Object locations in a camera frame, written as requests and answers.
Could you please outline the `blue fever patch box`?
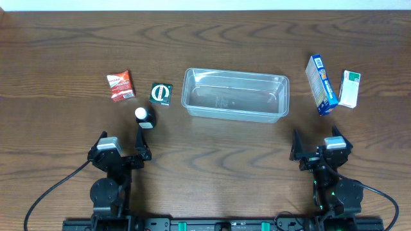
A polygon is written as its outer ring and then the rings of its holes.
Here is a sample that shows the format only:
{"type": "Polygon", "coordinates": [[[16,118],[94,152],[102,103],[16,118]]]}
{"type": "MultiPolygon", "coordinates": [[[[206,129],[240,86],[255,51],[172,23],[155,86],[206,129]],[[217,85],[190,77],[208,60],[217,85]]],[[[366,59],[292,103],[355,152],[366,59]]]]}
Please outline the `blue fever patch box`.
{"type": "Polygon", "coordinates": [[[305,73],[320,116],[328,115],[337,105],[338,98],[328,78],[320,54],[310,56],[305,73]]]}

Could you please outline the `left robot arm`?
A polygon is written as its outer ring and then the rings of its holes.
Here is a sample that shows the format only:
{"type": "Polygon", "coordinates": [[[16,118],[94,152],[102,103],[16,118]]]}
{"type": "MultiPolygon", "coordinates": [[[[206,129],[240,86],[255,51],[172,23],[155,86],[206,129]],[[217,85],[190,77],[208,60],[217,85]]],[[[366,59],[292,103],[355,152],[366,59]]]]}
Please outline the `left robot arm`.
{"type": "Polygon", "coordinates": [[[144,162],[152,159],[141,127],[137,129],[134,149],[134,155],[123,156],[119,139],[102,132],[89,150],[87,160],[107,174],[90,190],[94,216],[100,219],[120,218],[130,213],[132,170],[144,168],[144,162]]]}

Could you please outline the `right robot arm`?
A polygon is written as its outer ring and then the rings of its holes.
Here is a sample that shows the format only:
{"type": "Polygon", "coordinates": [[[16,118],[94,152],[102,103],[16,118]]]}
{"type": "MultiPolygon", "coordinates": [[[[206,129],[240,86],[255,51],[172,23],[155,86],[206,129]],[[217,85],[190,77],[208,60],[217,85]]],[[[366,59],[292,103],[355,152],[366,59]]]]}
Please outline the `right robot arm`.
{"type": "Polygon", "coordinates": [[[354,180],[338,176],[338,168],[348,161],[352,148],[336,126],[332,127],[332,136],[313,152],[305,151],[298,131],[293,132],[290,160],[298,161],[301,171],[313,174],[314,203],[334,217],[362,211],[363,188],[354,180]]]}

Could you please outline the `white green medicine box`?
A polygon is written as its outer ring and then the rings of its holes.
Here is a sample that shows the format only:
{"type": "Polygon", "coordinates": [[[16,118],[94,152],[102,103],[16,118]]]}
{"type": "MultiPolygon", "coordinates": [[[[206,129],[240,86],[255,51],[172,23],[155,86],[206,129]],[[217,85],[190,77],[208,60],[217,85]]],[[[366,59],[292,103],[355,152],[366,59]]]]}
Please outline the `white green medicine box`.
{"type": "Polygon", "coordinates": [[[361,74],[345,70],[342,74],[339,93],[339,105],[355,108],[357,105],[358,91],[361,74]]]}

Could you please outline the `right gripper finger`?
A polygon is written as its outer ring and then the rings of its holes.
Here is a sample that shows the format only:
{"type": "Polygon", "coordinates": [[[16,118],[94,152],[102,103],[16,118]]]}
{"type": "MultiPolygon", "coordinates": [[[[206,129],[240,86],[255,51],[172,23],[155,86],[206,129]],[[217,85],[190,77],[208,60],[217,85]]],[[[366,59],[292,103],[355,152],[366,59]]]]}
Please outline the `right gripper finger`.
{"type": "Polygon", "coordinates": [[[350,142],[342,135],[342,133],[335,124],[332,126],[331,131],[334,137],[342,137],[346,144],[350,144],[350,142]]]}
{"type": "Polygon", "coordinates": [[[290,151],[290,160],[296,161],[300,160],[304,156],[304,148],[302,146],[302,141],[297,130],[293,131],[293,141],[292,148],[290,151]]]}

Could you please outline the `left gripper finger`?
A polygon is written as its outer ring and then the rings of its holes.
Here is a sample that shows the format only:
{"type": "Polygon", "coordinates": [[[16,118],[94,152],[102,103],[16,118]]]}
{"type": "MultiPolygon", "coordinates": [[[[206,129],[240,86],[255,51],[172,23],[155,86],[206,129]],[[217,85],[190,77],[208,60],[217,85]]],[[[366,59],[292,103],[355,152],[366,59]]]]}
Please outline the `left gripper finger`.
{"type": "Polygon", "coordinates": [[[138,126],[136,141],[134,145],[134,149],[137,151],[137,154],[142,158],[143,161],[149,161],[152,159],[152,152],[145,141],[143,129],[138,126]]]}
{"type": "Polygon", "coordinates": [[[107,137],[107,132],[106,132],[106,131],[103,131],[103,132],[101,133],[101,135],[99,136],[99,138],[97,139],[97,141],[95,142],[95,144],[91,147],[91,150],[92,150],[92,151],[95,151],[95,150],[97,149],[97,145],[98,145],[99,141],[100,141],[102,138],[106,138],[106,137],[107,137]]]}

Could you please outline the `dark bottle white cap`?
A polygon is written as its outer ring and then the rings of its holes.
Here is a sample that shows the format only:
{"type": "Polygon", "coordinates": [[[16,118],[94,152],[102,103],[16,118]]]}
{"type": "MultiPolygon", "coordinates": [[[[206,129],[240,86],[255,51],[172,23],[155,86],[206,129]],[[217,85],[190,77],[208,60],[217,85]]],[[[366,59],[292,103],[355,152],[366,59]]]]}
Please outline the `dark bottle white cap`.
{"type": "Polygon", "coordinates": [[[155,115],[148,109],[139,107],[134,112],[136,122],[142,129],[152,129],[157,124],[155,115]]]}

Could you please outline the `red white medicine sachet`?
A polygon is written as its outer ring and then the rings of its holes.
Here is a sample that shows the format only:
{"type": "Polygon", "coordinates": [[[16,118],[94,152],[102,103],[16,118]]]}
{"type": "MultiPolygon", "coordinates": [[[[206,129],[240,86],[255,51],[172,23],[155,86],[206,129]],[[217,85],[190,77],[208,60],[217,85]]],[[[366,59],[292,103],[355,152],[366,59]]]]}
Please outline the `red white medicine sachet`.
{"type": "Polygon", "coordinates": [[[129,71],[107,75],[107,81],[111,89],[113,102],[136,96],[129,71]]]}

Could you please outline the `dark green round-logo box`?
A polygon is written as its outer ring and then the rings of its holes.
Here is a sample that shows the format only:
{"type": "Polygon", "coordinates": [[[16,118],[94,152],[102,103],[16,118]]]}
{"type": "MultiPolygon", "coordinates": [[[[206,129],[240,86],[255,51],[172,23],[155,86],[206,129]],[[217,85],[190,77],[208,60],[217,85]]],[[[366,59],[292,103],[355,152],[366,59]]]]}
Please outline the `dark green round-logo box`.
{"type": "Polygon", "coordinates": [[[173,86],[165,83],[153,83],[150,91],[150,102],[160,105],[170,105],[173,86]]]}

